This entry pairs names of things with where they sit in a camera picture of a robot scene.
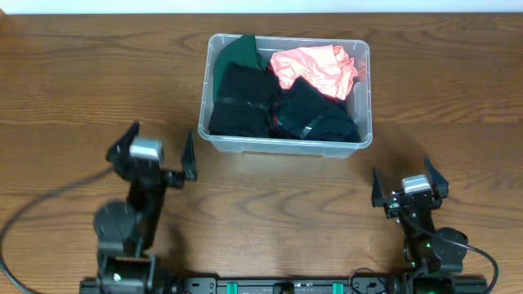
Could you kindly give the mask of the pink garment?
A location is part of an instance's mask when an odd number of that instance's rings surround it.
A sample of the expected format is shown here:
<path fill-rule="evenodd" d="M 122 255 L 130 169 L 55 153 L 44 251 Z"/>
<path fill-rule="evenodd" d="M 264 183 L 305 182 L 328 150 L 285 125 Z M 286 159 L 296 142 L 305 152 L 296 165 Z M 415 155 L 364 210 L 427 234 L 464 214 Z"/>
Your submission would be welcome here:
<path fill-rule="evenodd" d="M 283 89 L 303 78 L 325 96 L 345 100 L 359 76 L 355 59 L 342 46 L 299 47 L 277 51 L 270 66 Z"/>

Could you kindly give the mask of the black garment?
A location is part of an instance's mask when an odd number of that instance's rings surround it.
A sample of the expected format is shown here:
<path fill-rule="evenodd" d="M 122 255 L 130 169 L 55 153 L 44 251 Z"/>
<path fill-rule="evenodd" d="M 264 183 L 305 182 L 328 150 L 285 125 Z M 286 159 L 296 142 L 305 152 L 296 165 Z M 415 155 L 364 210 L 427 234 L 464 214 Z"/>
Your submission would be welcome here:
<path fill-rule="evenodd" d="M 279 84 L 274 74 L 229 65 L 214 100 L 209 133 L 267 138 L 272 127 L 271 108 L 278 96 Z"/>

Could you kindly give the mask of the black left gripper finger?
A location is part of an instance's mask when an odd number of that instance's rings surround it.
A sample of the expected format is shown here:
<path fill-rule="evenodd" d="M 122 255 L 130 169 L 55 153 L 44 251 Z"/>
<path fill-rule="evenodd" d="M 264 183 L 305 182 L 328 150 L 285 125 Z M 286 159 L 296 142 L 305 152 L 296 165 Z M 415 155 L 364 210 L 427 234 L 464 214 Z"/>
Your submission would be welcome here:
<path fill-rule="evenodd" d="M 181 156 L 181 168 L 185 180 L 197 181 L 198 171 L 194 156 L 194 137 L 192 131 L 188 133 L 186 139 L 183 155 Z"/>
<path fill-rule="evenodd" d="M 119 163 L 130 157 L 130 146 L 134 138 L 138 135 L 140 123 L 135 121 L 130 128 L 119 138 L 107 151 L 105 159 L 109 163 Z"/>

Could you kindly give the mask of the dark green garment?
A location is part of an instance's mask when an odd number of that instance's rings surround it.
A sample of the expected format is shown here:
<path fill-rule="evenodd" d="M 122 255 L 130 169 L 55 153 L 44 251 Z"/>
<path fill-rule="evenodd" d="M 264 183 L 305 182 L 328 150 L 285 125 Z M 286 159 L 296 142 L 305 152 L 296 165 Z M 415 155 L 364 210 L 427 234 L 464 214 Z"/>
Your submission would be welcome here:
<path fill-rule="evenodd" d="M 217 55 L 213 69 L 213 99 L 217 98 L 221 80 L 230 65 L 265 71 L 268 61 L 257 51 L 256 36 L 242 35 L 225 46 Z"/>

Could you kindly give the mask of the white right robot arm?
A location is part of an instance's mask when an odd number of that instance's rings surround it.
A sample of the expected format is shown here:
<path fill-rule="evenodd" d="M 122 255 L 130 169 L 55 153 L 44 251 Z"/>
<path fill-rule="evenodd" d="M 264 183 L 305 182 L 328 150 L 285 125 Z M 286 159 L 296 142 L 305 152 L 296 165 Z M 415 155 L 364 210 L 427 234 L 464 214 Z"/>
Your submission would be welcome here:
<path fill-rule="evenodd" d="M 401 225 L 405 259 L 412 266 L 388 283 L 391 293 L 455 293 L 454 276 L 463 271 L 467 236 L 450 227 L 437 229 L 432 219 L 449 196 L 449 182 L 428 158 L 423 161 L 424 174 L 404 178 L 388 195 L 373 169 L 372 205 Z"/>

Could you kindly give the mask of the dark teal garment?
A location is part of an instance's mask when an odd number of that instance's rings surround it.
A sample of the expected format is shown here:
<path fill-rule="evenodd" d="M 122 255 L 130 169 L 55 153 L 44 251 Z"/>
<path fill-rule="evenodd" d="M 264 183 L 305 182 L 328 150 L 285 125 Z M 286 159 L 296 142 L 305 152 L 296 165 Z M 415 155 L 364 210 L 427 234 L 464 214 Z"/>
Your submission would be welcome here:
<path fill-rule="evenodd" d="M 274 138 L 359 143 L 359 129 L 343 101 L 329 98 L 304 78 L 282 90 L 272 109 Z"/>

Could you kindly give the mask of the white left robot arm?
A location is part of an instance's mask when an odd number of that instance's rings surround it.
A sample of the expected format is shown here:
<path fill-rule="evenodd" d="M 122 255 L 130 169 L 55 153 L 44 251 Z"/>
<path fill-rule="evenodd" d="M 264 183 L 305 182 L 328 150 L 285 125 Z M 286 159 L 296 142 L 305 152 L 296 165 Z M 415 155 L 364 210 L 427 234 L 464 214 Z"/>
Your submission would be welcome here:
<path fill-rule="evenodd" d="M 79 294 L 183 293 L 180 278 L 159 268 L 152 247 L 166 190 L 197 180 L 194 137 L 189 132 L 181 170 L 162 168 L 163 142 L 139 135 L 134 122 L 105 156 L 114 172 L 130 184 L 124 200 L 109 201 L 95 213 L 98 270 L 79 284 Z"/>

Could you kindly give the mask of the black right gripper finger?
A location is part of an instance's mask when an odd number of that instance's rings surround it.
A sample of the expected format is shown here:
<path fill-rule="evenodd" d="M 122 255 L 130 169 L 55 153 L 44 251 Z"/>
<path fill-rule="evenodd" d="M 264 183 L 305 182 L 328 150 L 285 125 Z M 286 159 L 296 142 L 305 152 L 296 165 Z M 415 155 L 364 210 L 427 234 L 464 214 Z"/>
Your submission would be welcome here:
<path fill-rule="evenodd" d="M 383 188 L 379 180 L 378 170 L 375 167 L 373 168 L 373 188 L 371 202 L 373 207 L 382 207 L 386 203 Z"/>
<path fill-rule="evenodd" d="M 428 157 L 423 158 L 432 192 L 438 199 L 449 196 L 449 182 L 434 168 Z"/>

